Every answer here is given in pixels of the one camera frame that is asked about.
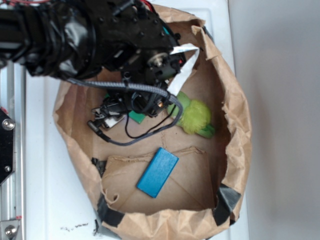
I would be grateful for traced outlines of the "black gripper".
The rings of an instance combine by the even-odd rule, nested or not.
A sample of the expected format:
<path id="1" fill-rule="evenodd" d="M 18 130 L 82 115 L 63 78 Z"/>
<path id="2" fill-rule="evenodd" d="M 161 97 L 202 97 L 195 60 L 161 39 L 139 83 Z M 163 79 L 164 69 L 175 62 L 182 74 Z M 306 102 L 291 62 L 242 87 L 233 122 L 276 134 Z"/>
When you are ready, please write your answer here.
<path id="1" fill-rule="evenodd" d="M 99 136 L 100 129 L 112 128 L 129 112 L 135 111 L 148 117 L 156 117 L 173 102 L 163 96 L 168 89 L 168 80 L 176 77 L 186 63 L 183 53 L 166 52 L 134 53 L 119 50 L 105 57 L 103 66 L 109 71 L 119 71 L 125 87 L 108 88 L 108 95 L 100 107 L 92 110 L 94 121 L 88 126 Z"/>

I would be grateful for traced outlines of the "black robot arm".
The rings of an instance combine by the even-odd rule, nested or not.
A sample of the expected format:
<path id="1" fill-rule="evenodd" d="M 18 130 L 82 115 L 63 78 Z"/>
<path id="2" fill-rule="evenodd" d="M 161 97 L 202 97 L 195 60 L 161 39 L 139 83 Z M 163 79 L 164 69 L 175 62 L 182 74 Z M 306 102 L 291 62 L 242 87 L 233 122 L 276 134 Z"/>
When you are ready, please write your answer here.
<path id="1" fill-rule="evenodd" d="M 105 88 L 109 97 L 88 126 L 130 111 L 157 116 L 182 105 L 167 80 L 182 72 L 179 36 L 143 0 L 8 0 L 0 11 L 0 66 L 16 62 L 32 76 Z"/>

